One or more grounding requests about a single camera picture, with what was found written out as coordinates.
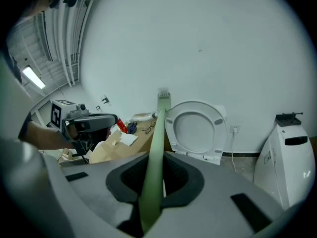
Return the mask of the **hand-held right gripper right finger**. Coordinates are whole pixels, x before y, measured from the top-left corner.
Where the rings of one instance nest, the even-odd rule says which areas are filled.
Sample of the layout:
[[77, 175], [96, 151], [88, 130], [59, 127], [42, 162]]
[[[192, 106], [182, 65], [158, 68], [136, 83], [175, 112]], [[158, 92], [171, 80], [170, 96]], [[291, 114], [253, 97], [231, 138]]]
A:
[[174, 157], [199, 169], [205, 184], [187, 206], [164, 209], [149, 238], [248, 238], [254, 231], [231, 199], [240, 193], [270, 220], [282, 214], [282, 207], [270, 195], [232, 170], [180, 154]]

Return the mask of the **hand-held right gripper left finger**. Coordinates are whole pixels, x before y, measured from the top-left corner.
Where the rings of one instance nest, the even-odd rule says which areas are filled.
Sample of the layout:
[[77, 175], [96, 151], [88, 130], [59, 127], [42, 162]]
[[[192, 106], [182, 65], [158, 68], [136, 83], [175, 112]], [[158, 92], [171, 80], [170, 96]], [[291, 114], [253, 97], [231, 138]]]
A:
[[138, 209], [148, 153], [61, 168], [75, 238], [142, 238]]

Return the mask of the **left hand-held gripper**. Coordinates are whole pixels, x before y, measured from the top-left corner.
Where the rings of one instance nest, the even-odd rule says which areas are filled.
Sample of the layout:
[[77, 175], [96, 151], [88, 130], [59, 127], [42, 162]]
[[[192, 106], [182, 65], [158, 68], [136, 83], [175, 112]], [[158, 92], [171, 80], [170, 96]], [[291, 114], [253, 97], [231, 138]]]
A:
[[[114, 114], [90, 114], [84, 104], [76, 104], [67, 100], [52, 100], [51, 126], [58, 129], [66, 141], [73, 144], [76, 154], [72, 154], [72, 156], [80, 156], [84, 163], [88, 163], [85, 155], [93, 144], [92, 139], [84, 136], [83, 132], [106, 129], [115, 125], [117, 121], [118, 117]], [[72, 138], [67, 128], [69, 124], [75, 125], [79, 138]]]

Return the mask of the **green toilet brush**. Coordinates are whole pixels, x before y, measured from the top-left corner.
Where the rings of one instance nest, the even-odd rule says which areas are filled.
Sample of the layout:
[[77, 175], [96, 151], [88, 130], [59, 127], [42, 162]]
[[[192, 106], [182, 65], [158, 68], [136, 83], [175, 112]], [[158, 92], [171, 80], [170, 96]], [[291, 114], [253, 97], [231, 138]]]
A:
[[153, 133], [142, 192], [139, 197], [139, 213], [143, 233], [149, 231], [161, 214], [165, 115], [170, 109], [171, 95], [169, 90], [168, 88], [160, 88], [157, 104], [158, 118]]

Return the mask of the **white ceramic toilet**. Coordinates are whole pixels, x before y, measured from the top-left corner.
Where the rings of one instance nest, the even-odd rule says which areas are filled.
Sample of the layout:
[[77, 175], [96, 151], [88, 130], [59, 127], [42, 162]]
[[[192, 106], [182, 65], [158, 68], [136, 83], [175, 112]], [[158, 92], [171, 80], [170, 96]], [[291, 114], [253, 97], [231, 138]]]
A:
[[227, 112], [223, 105], [182, 102], [167, 111], [165, 130], [172, 150], [219, 165], [226, 144]]

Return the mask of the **person's left forearm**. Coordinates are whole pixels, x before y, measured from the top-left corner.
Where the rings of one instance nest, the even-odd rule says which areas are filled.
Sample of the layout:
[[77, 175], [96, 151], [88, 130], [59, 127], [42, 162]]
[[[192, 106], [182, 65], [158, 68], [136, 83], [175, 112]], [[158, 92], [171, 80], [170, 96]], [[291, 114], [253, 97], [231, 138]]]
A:
[[74, 145], [58, 130], [42, 127], [33, 121], [29, 121], [21, 129], [18, 138], [35, 146], [38, 150], [74, 149]]

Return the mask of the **white toilet on right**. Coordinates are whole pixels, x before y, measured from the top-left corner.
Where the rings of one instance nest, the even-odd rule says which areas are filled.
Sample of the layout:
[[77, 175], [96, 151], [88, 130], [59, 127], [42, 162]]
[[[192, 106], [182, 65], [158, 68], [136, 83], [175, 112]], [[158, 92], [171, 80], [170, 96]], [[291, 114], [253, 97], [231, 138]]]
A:
[[254, 184], [287, 210], [308, 197], [315, 174], [313, 148], [303, 127], [276, 125], [257, 159]]

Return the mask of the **person's left hand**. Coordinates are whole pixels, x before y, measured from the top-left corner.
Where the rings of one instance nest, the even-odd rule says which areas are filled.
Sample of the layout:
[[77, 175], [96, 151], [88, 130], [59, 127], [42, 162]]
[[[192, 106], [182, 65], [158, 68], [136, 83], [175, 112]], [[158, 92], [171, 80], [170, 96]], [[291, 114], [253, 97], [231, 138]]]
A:
[[71, 139], [75, 140], [78, 136], [78, 132], [76, 130], [76, 127], [75, 125], [73, 124], [69, 124], [67, 127], [66, 127], [66, 130], [67, 130], [67, 133], [68, 135], [70, 136]]

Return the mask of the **white paper sheet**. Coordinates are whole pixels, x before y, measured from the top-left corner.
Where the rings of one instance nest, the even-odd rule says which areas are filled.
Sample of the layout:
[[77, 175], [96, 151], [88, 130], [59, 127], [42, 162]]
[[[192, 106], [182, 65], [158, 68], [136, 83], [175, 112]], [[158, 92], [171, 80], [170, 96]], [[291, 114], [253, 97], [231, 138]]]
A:
[[120, 142], [127, 146], [132, 145], [136, 139], [138, 139], [138, 136], [135, 136], [133, 134], [127, 134], [122, 132], [120, 135]]

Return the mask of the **large cardboard box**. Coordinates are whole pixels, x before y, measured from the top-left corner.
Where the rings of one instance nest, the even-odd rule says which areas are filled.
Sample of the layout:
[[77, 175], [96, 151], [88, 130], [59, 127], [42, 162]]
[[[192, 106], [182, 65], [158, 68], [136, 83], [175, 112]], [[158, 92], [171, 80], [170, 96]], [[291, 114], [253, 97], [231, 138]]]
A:
[[[86, 160], [89, 164], [96, 164], [123, 159], [141, 152], [148, 152], [151, 147], [154, 129], [149, 134], [145, 134], [142, 129], [148, 126], [149, 123], [150, 121], [146, 121], [137, 124], [137, 130], [133, 135], [138, 136], [138, 139], [130, 146], [120, 142], [122, 133], [120, 130], [115, 131], [108, 139], [106, 139], [106, 133], [109, 128], [95, 132], [83, 132], [84, 136], [89, 136], [92, 139], [93, 144], [85, 155]], [[112, 146], [112, 142], [115, 140], [117, 144]]]

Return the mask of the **black framed glasses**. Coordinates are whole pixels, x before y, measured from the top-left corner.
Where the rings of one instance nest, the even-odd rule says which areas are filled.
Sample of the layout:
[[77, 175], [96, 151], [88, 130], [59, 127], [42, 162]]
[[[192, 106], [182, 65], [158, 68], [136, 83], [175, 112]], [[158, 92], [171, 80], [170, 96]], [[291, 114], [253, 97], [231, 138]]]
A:
[[154, 128], [155, 128], [156, 122], [155, 121], [150, 121], [150, 123], [148, 124], [148, 126], [144, 127], [142, 129], [142, 131], [145, 134], [149, 134]]

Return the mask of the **ceiling light panel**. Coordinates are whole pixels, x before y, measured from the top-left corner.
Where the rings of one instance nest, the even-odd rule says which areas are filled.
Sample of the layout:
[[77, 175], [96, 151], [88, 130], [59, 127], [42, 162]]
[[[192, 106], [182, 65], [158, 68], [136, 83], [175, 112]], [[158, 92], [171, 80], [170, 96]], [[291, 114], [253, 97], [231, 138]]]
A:
[[45, 83], [36, 75], [36, 73], [32, 70], [31, 67], [26, 67], [25, 69], [22, 70], [23, 74], [31, 80], [37, 87], [40, 89], [45, 88]]

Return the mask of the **black tray clamp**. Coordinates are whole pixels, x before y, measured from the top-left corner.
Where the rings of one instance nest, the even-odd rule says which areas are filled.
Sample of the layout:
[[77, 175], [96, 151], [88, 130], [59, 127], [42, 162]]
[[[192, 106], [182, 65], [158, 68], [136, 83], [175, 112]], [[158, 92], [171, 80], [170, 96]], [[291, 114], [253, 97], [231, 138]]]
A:
[[296, 118], [296, 115], [302, 115], [303, 112], [301, 113], [282, 113], [279, 115], [275, 116], [275, 121], [280, 127], [286, 127], [286, 126], [293, 126], [293, 125], [301, 125], [301, 121]]

